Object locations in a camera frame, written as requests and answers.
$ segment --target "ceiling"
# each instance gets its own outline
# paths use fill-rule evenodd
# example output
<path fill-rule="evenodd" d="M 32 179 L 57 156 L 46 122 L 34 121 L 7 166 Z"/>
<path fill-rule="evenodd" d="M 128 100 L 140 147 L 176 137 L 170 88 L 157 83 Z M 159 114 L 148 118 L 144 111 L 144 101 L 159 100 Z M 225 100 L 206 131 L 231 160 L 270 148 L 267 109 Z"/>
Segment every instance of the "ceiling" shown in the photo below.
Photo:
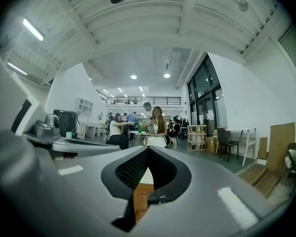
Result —
<path fill-rule="evenodd" d="M 31 0 L 23 14 L 45 38 L 24 29 L 9 60 L 45 87 L 60 68 L 81 62 L 99 88 L 175 86 L 193 49 L 245 61 L 278 2 L 246 0 L 242 12 L 239 1 Z"/>

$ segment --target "green floor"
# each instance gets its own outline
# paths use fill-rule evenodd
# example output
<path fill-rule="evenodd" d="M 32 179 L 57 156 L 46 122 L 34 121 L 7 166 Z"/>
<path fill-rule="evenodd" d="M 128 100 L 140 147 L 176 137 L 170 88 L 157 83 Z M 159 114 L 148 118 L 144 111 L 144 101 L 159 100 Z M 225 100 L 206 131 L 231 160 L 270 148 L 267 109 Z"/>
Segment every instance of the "green floor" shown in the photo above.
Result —
<path fill-rule="evenodd" d="M 87 137 L 85 140 L 105 144 L 106 137 L 103 137 L 103 136 L 100 136 L 100 137 L 95 136 L 94 138 Z M 140 145 L 139 142 L 140 142 L 139 137 L 137 136 L 133 142 L 129 143 L 129 147 L 131 148 L 131 147 L 138 146 Z M 226 169 L 230 170 L 233 173 L 237 173 L 238 171 L 242 170 L 243 168 L 245 168 L 246 166 L 250 165 L 253 162 L 253 159 L 246 158 L 246 163 L 244 166 L 242 166 L 242 161 L 243 161 L 242 156 L 239 156 L 239 159 L 237 159 L 237 155 L 231 154 L 231 157 L 229 158 L 229 162 L 227 162 L 227 154 L 222 155 L 222 158 L 220 158 L 219 155 L 212 155 L 206 151 L 190 151 L 186 147 L 186 140 L 181 140 L 181 139 L 178 139 L 178 145 L 176 142 L 174 142 L 173 145 L 169 147 L 169 149 L 181 152 L 183 154 L 189 154 L 194 157 L 212 160 L 222 165 L 223 167 L 225 167 Z"/>

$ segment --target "balcony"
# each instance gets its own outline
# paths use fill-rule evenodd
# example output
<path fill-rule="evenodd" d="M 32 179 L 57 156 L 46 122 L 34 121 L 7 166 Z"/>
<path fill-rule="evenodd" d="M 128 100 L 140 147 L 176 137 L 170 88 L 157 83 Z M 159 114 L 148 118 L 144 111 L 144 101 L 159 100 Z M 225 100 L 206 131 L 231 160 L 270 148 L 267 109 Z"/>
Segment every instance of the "balcony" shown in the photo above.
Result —
<path fill-rule="evenodd" d="M 107 105 L 181 105 L 181 97 L 108 97 Z"/>

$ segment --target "cardboard box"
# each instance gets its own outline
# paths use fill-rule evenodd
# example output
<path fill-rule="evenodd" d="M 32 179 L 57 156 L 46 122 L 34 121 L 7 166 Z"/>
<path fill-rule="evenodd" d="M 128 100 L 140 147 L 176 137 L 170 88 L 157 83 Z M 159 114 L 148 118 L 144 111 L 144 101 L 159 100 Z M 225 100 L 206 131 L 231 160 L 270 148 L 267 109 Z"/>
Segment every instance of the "cardboard box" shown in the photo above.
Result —
<path fill-rule="evenodd" d="M 206 137 L 206 150 L 211 153 L 216 153 L 217 137 Z"/>

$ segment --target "glass door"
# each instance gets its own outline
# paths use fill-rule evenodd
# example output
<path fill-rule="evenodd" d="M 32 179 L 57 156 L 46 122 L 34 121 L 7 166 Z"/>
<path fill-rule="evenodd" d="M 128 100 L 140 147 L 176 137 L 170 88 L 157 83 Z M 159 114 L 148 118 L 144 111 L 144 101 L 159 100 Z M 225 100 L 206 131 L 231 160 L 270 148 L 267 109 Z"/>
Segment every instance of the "glass door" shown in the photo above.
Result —
<path fill-rule="evenodd" d="M 206 94 L 197 101 L 198 124 L 207 125 L 207 137 L 211 137 L 215 131 L 215 111 L 212 94 Z"/>

